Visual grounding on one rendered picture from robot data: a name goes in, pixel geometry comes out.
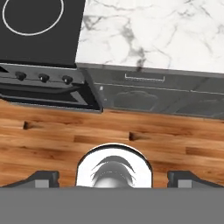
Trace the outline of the dark grey oven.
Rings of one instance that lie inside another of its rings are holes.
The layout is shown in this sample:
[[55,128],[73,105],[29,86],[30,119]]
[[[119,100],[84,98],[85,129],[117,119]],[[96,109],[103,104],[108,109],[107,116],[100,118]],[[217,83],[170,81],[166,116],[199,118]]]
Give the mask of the dark grey oven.
[[[15,72],[25,73],[26,79],[18,80]],[[42,82],[39,74],[47,74],[49,81]],[[73,82],[66,85],[63,75],[72,77]],[[103,111],[91,78],[75,67],[0,63],[0,99],[27,107]]]

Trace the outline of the black hob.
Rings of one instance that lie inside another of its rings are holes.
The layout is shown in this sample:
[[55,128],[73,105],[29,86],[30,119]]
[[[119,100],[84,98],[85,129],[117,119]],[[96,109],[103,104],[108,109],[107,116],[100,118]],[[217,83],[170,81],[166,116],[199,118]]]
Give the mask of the black hob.
[[0,62],[73,67],[86,0],[0,0]]

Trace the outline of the white and black round object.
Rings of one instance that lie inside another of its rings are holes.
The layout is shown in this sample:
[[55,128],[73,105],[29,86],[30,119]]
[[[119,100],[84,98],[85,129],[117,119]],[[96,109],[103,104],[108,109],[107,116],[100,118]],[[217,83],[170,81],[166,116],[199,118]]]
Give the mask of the white and black round object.
[[86,153],[77,165],[76,186],[95,188],[152,188],[147,158],[123,143],[105,143]]

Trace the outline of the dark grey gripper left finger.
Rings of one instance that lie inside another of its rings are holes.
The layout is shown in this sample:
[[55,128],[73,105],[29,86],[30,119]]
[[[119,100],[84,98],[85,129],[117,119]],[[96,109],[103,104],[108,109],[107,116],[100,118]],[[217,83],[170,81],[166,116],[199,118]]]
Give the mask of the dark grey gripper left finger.
[[26,179],[6,185],[22,188],[56,188],[60,186],[58,171],[35,171]]

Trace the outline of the black oven knob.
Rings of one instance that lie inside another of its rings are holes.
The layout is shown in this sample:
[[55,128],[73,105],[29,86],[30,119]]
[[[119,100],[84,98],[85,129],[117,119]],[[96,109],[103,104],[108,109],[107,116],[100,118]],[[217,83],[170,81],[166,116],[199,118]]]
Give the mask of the black oven knob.
[[62,76],[62,80],[64,81],[64,83],[66,85],[69,85],[69,84],[71,84],[73,82],[73,78],[68,76],[68,75],[63,75]]
[[47,83],[49,81],[49,79],[50,79],[50,77],[47,74],[44,74],[44,73],[40,73],[38,75],[38,77],[44,83]]
[[15,75],[19,81],[23,81],[27,77],[27,75],[23,72],[15,72]]

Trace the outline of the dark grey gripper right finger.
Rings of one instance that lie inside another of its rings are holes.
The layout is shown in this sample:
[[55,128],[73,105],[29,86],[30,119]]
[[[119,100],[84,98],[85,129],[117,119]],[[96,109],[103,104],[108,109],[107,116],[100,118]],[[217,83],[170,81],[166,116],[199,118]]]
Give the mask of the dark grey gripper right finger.
[[167,186],[171,188],[223,188],[223,185],[201,179],[191,171],[168,171],[167,178]]

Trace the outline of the grey drawer front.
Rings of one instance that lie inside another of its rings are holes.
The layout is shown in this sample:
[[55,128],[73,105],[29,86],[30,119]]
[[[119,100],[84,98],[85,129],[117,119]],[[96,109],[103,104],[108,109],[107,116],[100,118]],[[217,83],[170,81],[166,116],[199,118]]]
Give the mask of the grey drawer front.
[[[205,93],[224,94],[224,78],[209,78],[201,76],[188,76],[165,73],[138,73],[107,69],[88,69],[94,83],[125,85],[147,88],[165,88],[175,90],[188,90]],[[124,74],[133,77],[162,79],[165,82],[151,82],[126,80]]]

